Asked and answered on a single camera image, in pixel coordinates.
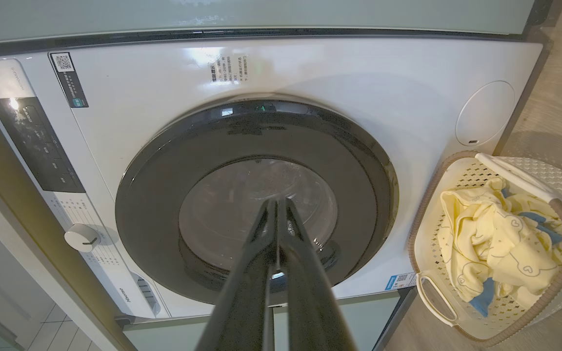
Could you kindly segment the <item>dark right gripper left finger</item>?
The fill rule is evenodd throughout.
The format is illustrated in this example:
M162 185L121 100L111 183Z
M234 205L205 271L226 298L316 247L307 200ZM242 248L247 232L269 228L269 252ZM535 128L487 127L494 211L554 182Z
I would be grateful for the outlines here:
M197 351L262 351L268 293L277 266L278 202L266 200L243 247L240 260L223 285Z

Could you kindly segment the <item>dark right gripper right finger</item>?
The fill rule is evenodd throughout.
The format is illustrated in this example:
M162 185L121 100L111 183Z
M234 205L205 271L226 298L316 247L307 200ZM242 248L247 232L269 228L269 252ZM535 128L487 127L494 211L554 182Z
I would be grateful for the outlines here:
M352 335L295 204L279 201L279 265L287 277L291 351L355 351Z

